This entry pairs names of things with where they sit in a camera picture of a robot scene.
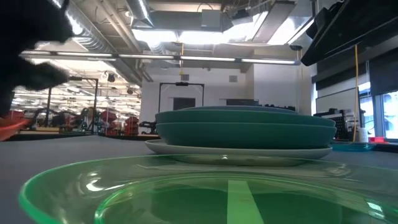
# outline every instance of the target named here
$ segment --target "green stripe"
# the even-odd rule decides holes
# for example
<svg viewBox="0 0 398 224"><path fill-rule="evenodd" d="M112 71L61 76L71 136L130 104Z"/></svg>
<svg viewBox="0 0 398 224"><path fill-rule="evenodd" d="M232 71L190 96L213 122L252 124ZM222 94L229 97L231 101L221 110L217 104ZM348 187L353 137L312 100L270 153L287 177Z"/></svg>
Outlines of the green stripe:
<svg viewBox="0 0 398 224"><path fill-rule="evenodd" d="M228 181L227 224L264 224L246 181Z"/></svg>

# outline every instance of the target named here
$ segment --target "stack of plates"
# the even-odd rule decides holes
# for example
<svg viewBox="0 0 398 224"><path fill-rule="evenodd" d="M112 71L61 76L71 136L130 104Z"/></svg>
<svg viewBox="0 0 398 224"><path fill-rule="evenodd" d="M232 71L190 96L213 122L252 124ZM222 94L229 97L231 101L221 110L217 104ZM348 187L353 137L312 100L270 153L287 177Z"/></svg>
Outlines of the stack of plates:
<svg viewBox="0 0 398 224"><path fill-rule="evenodd" d="M156 115L161 154L252 154L317 159L336 133L329 119L259 106L214 106Z"/></svg>

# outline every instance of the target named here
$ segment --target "white plate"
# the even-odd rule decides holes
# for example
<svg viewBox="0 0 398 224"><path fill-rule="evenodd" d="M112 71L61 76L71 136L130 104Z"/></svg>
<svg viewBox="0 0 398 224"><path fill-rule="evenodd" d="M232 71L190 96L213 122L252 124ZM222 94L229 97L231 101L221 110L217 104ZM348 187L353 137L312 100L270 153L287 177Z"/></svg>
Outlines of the white plate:
<svg viewBox="0 0 398 224"><path fill-rule="evenodd" d="M158 154L217 154L276 156L297 159L320 159L331 152L331 147L323 149L227 149L213 147L171 146L163 140L149 140L145 145Z"/></svg>

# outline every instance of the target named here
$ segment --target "gray table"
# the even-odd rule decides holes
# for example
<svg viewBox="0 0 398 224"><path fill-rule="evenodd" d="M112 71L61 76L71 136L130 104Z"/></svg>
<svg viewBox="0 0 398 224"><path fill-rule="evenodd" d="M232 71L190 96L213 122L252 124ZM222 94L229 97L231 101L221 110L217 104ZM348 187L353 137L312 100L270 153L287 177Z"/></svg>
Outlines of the gray table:
<svg viewBox="0 0 398 224"><path fill-rule="evenodd" d="M21 185L39 172L73 162L153 154L142 141L99 136L41 141L0 142L0 223L33 223L19 208ZM398 154L387 152L332 152L329 161L398 169Z"/></svg>

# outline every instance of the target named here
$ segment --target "green plate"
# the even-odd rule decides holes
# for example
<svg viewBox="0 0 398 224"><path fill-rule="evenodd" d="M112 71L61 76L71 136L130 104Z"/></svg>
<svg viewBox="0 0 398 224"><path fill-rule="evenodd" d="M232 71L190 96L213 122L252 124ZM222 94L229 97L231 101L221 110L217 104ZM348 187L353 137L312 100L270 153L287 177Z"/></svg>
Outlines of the green plate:
<svg viewBox="0 0 398 224"><path fill-rule="evenodd" d="M244 155L80 162L31 178L19 202L39 224L398 223L398 171L289 160L297 162L273 167L274 158Z"/></svg>
<svg viewBox="0 0 398 224"><path fill-rule="evenodd" d="M330 119L294 113L277 113L268 111L235 111L235 110L178 110L158 113L156 122L220 122L220 123L272 123L272 124L307 124L334 127Z"/></svg>
<svg viewBox="0 0 398 224"><path fill-rule="evenodd" d="M258 123L165 123L156 129L170 145L236 149L323 148L336 133L326 126Z"/></svg>

